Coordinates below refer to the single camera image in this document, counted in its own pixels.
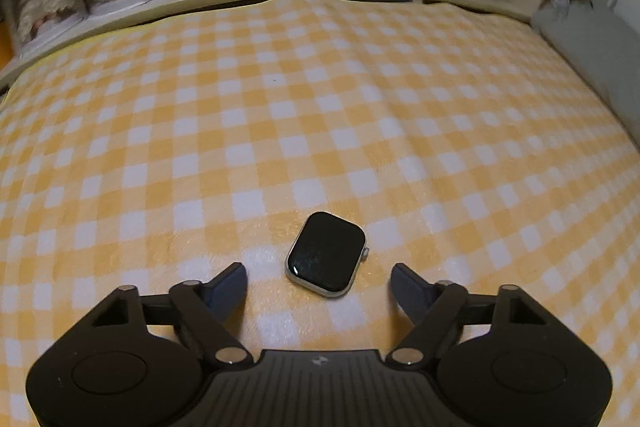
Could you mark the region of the grey pillow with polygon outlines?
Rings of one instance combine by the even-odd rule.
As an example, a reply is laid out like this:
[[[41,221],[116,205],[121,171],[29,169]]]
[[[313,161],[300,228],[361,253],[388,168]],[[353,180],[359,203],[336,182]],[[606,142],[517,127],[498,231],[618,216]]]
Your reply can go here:
[[[639,35],[610,9],[548,4],[530,24],[639,139]]]

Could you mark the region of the yellow checkered blanket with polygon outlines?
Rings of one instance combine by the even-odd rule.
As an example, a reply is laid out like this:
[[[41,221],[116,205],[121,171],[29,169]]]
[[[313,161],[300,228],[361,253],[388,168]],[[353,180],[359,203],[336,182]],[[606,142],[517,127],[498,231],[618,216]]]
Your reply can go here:
[[[340,298],[293,283],[306,219],[366,233]],[[229,263],[240,338],[387,350],[404,262],[473,293],[521,286],[611,369],[639,421],[639,153],[535,31],[450,4],[270,0],[78,42],[1,103],[1,421],[29,367],[118,285]]]

